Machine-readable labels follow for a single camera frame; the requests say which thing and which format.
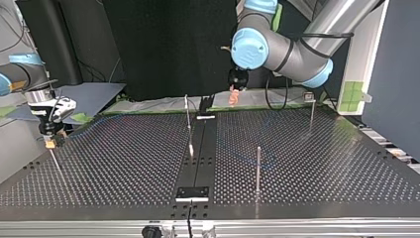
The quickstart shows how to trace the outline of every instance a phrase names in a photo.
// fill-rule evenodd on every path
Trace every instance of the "gray panel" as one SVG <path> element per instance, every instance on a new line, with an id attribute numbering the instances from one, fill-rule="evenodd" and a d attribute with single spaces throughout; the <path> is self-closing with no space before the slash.
<path id="1" fill-rule="evenodd" d="M 216 165 L 200 167 L 196 182 L 211 187 L 211 200 L 199 204 L 198 218 L 419 216 L 420 176 L 343 117 L 317 110 L 311 126 L 310 112 L 218 113 L 202 149 L 212 147 L 206 137 L 216 139 Z"/>
<path id="2" fill-rule="evenodd" d="M 418 91 L 420 1 L 390 0 L 377 50 L 363 120 L 420 159 Z"/>
<path id="3" fill-rule="evenodd" d="M 77 107 L 73 112 L 85 113 L 93 117 L 99 113 L 118 93 L 125 87 L 124 83 L 89 83 L 85 82 L 76 86 L 63 86 L 58 89 L 57 96 L 69 97 L 77 102 Z M 39 121 L 32 115 L 28 105 L 23 105 L 7 115 L 8 118 L 28 121 Z M 74 121 L 70 117 L 64 119 L 64 123 L 82 125 L 82 122 Z"/>
<path id="4" fill-rule="evenodd" d="M 170 219 L 184 165 L 186 115 L 105 117 L 0 186 L 0 220 Z"/>

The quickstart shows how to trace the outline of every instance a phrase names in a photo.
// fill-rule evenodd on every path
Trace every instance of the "white label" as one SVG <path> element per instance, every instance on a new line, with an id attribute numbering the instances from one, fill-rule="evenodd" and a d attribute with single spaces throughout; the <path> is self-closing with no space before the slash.
<path id="1" fill-rule="evenodd" d="M 47 111 L 31 111 L 35 116 L 47 116 Z"/>

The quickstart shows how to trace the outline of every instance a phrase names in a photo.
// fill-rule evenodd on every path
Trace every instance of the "light blue joint cover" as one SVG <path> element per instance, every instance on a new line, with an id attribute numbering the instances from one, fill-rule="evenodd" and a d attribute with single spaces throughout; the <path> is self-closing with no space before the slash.
<path id="1" fill-rule="evenodd" d="M 35 53 L 10 55 L 9 56 L 9 62 L 44 65 L 40 56 L 38 54 L 35 54 Z"/>
<path id="2" fill-rule="evenodd" d="M 316 76 L 303 82 L 302 85 L 311 87 L 311 88 L 321 86 L 322 84 L 324 84 L 324 82 L 327 81 L 328 77 L 333 71 L 333 68 L 334 68 L 333 61 L 331 59 L 328 59 L 327 64 L 325 65 L 324 69 L 322 69 Z"/>
<path id="3" fill-rule="evenodd" d="M 6 75 L 0 73 L 0 96 L 6 96 L 10 93 L 10 85 L 12 82 Z"/>
<path id="4" fill-rule="evenodd" d="M 239 30 L 232 43 L 232 59 L 243 69 L 261 67 L 268 58 L 268 43 L 265 37 L 253 28 Z"/>
<path id="5" fill-rule="evenodd" d="M 246 0 L 244 6 L 259 12 L 275 14 L 277 0 Z"/>

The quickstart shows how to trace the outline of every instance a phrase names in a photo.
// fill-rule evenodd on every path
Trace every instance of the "metal plate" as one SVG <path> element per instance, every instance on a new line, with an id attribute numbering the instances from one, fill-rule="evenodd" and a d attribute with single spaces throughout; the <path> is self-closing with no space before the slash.
<path id="1" fill-rule="evenodd" d="M 205 131 L 216 154 L 200 157 L 216 161 L 198 172 L 196 186 L 213 187 L 198 218 L 419 216 L 420 177 L 343 117 L 317 110 L 311 125 L 310 109 L 222 112 Z"/>
<path id="2" fill-rule="evenodd" d="M 2 183 L 0 220 L 175 218 L 188 140 L 184 114 L 99 119 L 57 151 L 62 173 L 45 156 Z"/>

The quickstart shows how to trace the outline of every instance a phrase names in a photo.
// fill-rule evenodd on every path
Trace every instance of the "vertical metal post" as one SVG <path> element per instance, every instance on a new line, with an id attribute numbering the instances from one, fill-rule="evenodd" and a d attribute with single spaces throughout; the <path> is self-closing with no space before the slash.
<path id="1" fill-rule="evenodd" d="M 192 146 L 192 132 L 191 132 L 191 120 L 189 119 L 188 95 L 186 95 L 186 94 L 185 94 L 185 97 L 184 97 L 184 103 L 185 103 L 185 110 L 186 110 L 187 129 L 188 129 L 188 134 L 189 134 L 188 149 L 189 149 L 189 154 L 192 158 L 194 156 L 194 148 Z"/>
<path id="2" fill-rule="evenodd" d="M 311 111 L 311 127 L 312 127 L 312 123 L 314 122 L 315 104 L 316 104 L 316 100 L 314 100 L 314 101 L 312 102 L 312 111 Z"/>
<path id="3" fill-rule="evenodd" d="M 257 196 L 260 196 L 260 179 L 261 179 L 261 165 L 262 165 L 262 148 L 257 147 Z"/>

